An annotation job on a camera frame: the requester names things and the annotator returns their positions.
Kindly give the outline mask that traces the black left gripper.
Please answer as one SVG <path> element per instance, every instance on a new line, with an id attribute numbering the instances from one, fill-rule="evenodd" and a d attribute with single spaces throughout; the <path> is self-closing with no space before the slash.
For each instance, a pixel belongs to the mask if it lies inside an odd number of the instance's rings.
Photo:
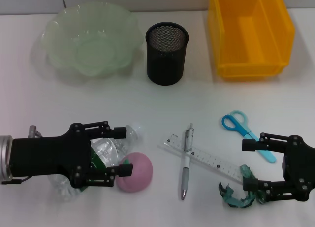
<path id="1" fill-rule="evenodd" d="M 113 187 L 116 177 L 132 175 L 133 165 L 90 169 L 90 140 L 125 139 L 126 134 L 126 127 L 111 128 L 108 121 L 101 121 L 74 123 L 57 137 L 13 139 L 9 168 L 13 177 L 61 174 L 74 188 Z"/>

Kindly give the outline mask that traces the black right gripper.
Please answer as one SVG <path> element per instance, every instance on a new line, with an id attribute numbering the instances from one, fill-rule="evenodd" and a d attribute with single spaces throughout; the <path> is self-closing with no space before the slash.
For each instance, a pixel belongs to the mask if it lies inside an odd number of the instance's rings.
<path id="1" fill-rule="evenodd" d="M 265 202 L 307 201 L 315 188 L 315 149 L 297 135 L 282 136 L 261 133 L 258 141 L 243 139 L 243 151 L 274 151 L 284 153 L 285 181 L 263 181 L 243 177 L 243 190 L 258 194 Z"/>

